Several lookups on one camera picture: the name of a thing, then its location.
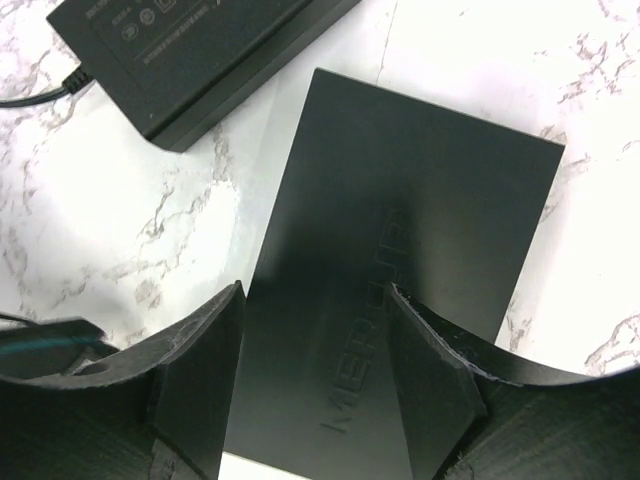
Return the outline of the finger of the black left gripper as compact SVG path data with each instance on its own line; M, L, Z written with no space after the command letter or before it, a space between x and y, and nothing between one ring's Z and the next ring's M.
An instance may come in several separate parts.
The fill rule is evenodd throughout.
M84 362L108 356L105 332L82 317L39 323L1 314L1 375L39 378L73 372Z

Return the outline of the black power adapter brick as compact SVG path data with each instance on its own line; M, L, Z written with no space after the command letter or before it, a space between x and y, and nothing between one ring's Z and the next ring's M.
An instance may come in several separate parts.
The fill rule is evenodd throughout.
M70 0L47 21L145 140L183 153L355 5Z

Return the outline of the black network switch box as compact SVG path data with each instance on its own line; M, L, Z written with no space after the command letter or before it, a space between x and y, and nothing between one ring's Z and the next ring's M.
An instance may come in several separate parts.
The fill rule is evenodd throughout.
M407 479L395 283L494 341L564 146L316 70L249 288L225 448L311 479Z

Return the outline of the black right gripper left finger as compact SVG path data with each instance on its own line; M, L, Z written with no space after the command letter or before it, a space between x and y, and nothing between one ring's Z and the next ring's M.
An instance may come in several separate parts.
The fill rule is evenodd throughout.
M245 295L226 286L184 319L73 372L1 375L5 479L214 479Z

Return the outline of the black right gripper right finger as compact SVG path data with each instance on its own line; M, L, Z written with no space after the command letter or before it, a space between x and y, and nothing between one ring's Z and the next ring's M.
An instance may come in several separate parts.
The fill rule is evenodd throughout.
M548 367L388 288L388 349L416 479L635 479L639 371Z

